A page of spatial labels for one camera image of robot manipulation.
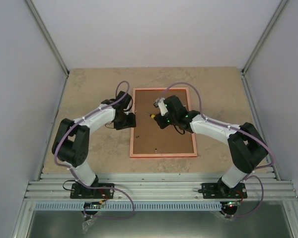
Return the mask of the red wooden picture frame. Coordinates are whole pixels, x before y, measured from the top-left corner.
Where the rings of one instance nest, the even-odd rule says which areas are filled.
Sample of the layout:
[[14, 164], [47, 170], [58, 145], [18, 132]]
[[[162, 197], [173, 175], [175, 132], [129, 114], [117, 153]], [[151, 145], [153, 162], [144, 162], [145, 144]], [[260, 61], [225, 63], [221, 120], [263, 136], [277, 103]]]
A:
[[175, 100], [171, 116], [154, 106], [164, 88], [134, 88], [132, 112], [136, 115], [136, 127], [131, 129], [130, 157], [134, 159], [195, 158], [197, 145], [195, 135], [185, 131], [180, 116], [187, 116], [191, 110], [189, 89], [175, 87], [163, 95]]

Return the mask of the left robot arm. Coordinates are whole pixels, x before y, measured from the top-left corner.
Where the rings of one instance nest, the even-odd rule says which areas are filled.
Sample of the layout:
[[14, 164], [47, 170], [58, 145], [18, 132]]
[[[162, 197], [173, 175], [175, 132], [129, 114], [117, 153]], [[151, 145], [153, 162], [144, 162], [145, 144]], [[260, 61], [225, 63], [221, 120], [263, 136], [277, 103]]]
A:
[[110, 124], [115, 130], [134, 128], [136, 117], [131, 112], [132, 103], [132, 96], [120, 91], [116, 98], [104, 100], [94, 111], [75, 120], [65, 118], [60, 122], [52, 146], [55, 162], [62, 161], [59, 166], [70, 170], [88, 198], [99, 192], [98, 177], [87, 162], [90, 136]]

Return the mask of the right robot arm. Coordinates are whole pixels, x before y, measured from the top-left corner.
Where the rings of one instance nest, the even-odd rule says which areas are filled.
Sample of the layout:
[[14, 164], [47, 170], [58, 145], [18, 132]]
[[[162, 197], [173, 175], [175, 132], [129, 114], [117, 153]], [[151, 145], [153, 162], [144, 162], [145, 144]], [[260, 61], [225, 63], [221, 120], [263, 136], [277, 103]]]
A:
[[202, 134], [229, 147], [233, 165], [218, 180], [216, 192], [229, 198], [239, 182], [250, 174], [268, 155], [268, 148], [251, 123], [228, 124], [210, 119], [201, 112], [188, 111], [177, 96], [159, 98], [154, 102], [159, 113], [153, 116], [161, 129], [172, 125], [179, 133]]

